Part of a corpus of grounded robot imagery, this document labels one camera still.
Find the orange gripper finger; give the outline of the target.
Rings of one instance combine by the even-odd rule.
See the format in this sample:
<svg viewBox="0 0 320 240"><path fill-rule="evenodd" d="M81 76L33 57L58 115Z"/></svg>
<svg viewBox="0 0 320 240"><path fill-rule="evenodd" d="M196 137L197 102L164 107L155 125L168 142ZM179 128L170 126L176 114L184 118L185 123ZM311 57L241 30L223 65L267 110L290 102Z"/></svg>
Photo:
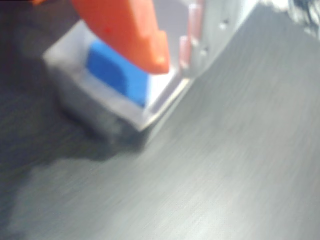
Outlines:
<svg viewBox="0 0 320 240"><path fill-rule="evenodd" d="M89 29L143 71L167 74L167 34L160 30L151 0L74 0L72 5Z"/></svg>

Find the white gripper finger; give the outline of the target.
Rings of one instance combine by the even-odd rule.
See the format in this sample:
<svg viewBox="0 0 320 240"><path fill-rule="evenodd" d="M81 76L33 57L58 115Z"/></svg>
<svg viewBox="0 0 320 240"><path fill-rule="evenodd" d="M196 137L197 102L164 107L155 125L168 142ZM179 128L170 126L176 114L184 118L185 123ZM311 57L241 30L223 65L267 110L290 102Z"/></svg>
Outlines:
<svg viewBox="0 0 320 240"><path fill-rule="evenodd" d="M197 78L214 62L254 9L257 0L184 0L187 32L179 38L179 68Z"/></svg>

